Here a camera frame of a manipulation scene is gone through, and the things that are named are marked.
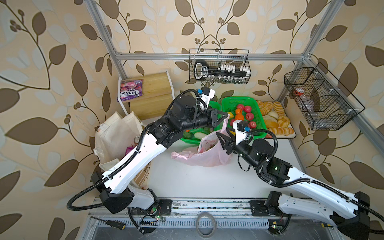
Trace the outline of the pink plastic bag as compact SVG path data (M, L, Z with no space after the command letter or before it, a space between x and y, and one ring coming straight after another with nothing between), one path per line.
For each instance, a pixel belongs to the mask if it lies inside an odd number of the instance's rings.
M220 144L216 133L228 136L226 129L229 121L227 117L223 122L222 129L214 131L203 137L198 148L187 148L182 152L172 152L171 159L189 166L217 167L228 165L231 161L231 154L227 154Z

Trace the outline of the cream floral tote bag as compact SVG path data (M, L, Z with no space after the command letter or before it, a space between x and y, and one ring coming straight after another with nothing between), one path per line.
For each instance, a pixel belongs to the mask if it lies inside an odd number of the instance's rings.
M128 147L135 145L135 138L143 131L143 124L134 112L125 117L115 112L95 133L94 154L99 159L99 167L107 171L126 156Z

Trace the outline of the purple lot 100 candy bag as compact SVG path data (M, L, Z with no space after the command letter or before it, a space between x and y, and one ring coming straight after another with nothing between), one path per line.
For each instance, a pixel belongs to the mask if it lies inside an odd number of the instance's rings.
M132 150L135 149L135 146L131 145L129 147L126 148L126 151L125 151L125 155L128 155Z

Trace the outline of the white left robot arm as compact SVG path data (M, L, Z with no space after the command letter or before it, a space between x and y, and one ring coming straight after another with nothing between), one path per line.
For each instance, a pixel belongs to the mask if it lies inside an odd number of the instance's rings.
M105 207L116 214L126 208L153 208L156 205L154 192L133 187L131 181L151 160L180 140L185 131L204 127L214 129L227 118L226 113L210 107L209 102L214 96L214 90L203 87L186 90L175 97L164 115L143 129L135 148L103 174L93 174L93 185L72 197L67 209L85 211ZM93 189L100 193L100 204L73 205Z

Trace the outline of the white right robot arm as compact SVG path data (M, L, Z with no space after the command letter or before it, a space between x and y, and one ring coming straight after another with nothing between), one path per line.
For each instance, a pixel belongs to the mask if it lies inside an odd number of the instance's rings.
M291 188L308 197L297 199L272 191L265 202L271 215L299 215L318 220L354 240L367 240L370 234L383 235L382 230L371 229L370 215L380 220L384 217L370 208L368 195L333 188L277 158L278 139L273 132L250 129L244 122L235 121L224 134L216 135L223 150L245 160L263 182L274 188Z

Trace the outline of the white cucumber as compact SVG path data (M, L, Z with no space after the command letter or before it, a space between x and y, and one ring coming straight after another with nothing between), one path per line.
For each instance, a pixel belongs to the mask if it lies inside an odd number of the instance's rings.
M200 132L194 133L194 138L196 138L198 140L202 140L206 136L207 136L207 134L205 134L205 133L200 133Z

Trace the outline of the orange tangerine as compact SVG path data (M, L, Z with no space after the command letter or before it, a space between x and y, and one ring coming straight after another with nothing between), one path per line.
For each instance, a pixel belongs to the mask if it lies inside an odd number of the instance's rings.
M245 120L245 118L244 118L244 116L242 115L242 114L237 114L237 115L235 115L235 120L240 120L240 121L244 121Z

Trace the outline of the green vegetable basket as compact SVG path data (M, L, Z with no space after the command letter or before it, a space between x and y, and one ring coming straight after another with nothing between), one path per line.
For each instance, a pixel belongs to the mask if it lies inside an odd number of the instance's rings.
M181 138L181 141L191 144L191 145L196 145L198 146L201 142L201 140L211 134L212 132L221 130L223 127L223 122L221 122L217 127L214 129L208 128L208 127L203 127L199 129L192 129L189 131L184 131L183 137Z

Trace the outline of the green fruit basket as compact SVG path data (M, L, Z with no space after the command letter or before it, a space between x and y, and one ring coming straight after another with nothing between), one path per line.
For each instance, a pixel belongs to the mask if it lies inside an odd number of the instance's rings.
M242 111L242 114L244 118L246 116L246 113L251 112L254 114L254 119L251 122L256 123L255 130L267 129L263 116L261 114L259 105L255 99L250 97L227 97L222 100L221 105L224 112L232 112L234 114L234 117L235 115L237 115L236 111L237 111L238 105L243 105L244 109Z

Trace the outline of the red apple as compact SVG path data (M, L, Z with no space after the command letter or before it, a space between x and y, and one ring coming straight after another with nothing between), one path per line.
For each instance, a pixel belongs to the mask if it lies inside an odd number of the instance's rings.
M254 119L254 114L251 113L251 112L246 113L245 118L246 118L247 121L251 122L251 121L253 121L253 119Z

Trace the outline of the black white tool set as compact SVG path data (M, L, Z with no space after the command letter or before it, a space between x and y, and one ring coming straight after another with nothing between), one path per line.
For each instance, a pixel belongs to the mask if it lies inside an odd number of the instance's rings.
M236 67L235 65L219 65L214 68L206 61L196 61L192 74L196 80L236 80L246 81L251 76L251 70L247 66Z

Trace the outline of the bread tray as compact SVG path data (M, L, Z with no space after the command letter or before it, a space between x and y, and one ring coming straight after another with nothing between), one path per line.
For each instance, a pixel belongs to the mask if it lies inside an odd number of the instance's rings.
M286 115L280 102L257 100L257 103L267 130L274 133L278 139L293 139L296 137L291 120Z

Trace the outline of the white wooden shelf rack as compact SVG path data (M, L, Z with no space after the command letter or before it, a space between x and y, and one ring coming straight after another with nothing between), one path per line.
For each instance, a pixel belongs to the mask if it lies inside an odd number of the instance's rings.
M143 80L144 95L129 102L122 102L119 97L120 84L126 80L119 78L117 102L126 115L134 112L140 120L160 117L175 99L174 86L168 71L127 80Z

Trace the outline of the purple fox's candy bag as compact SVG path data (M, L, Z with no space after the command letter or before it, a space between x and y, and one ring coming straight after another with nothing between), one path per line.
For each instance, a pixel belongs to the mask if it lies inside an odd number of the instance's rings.
M121 81L119 97L122 102L129 102L143 96L143 80Z

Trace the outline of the yellow handled screwdriver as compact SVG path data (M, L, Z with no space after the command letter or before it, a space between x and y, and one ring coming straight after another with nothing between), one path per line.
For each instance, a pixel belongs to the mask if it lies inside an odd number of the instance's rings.
M103 220L103 219L100 219L100 218L96 218L96 217L93 217L93 216L90 216L91 219L95 219L97 221L100 221L100 222L103 222L105 223L106 225L112 227L112 228L115 228L115 229L118 229L118 230L124 230L126 225L123 224L123 223L120 223L118 221L112 221L112 220Z

